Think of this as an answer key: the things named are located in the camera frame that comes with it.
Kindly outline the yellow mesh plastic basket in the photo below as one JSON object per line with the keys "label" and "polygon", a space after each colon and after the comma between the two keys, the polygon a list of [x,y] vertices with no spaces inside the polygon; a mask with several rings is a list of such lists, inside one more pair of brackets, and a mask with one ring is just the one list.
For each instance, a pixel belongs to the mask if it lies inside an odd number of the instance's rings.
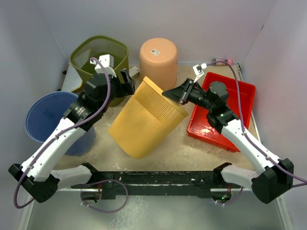
{"label": "yellow mesh plastic basket", "polygon": [[144,77],[108,130],[130,157],[140,159],[148,155],[189,115],[162,92]]}

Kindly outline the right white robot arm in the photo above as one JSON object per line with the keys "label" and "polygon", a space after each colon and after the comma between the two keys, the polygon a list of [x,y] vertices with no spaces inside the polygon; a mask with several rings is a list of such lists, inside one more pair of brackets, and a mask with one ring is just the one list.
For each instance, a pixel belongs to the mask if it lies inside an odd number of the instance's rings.
{"label": "right white robot arm", "polygon": [[191,102],[206,109],[210,126],[231,141],[253,166],[251,171],[230,163],[221,165],[213,176],[217,187],[237,184],[252,190],[265,204],[293,187],[294,164],[270,152],[245,128],[242,120],[228,107],[229,94],[222,82],[212,82],[205,91],[187,78],[180,86],[164,91],[162,95],[181,105]]}

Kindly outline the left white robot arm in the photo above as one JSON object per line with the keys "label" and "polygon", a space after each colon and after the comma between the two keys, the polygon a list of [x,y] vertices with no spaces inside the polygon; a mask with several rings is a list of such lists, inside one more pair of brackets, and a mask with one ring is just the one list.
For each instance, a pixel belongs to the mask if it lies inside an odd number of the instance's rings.
{"label": "left white robot arm", "polygon": [[135,93],[135,82],[128,71],[121,69],[120,73],[123,82],[120,82],[116,74],[108,74],[106,71],[94,74],[41,147],[28,160],[22,164],[13,164],[8,169],[18,181],[13,196],[16,208],[26,206],[17,203],[20,187],[23,187],[33,200],[42,203],[62,188],[78,184],[84,184],[88,188],[97,186],[97,170],[89,163],[59,171],[55,171],[54,166],[67,150],[102,118],[114,99]]}

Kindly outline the orange round plastic bucket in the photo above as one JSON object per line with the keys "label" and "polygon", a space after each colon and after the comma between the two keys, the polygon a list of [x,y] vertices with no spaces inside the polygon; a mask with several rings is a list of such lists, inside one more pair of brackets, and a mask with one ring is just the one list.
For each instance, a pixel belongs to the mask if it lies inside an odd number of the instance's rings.
{"label": "orange round plastic bucket", "polygon": [[165,38],[152,38],[143,43],[139,52],[140,81],[148,77],[163,91],[177,81],[178,52],[175,44]]}

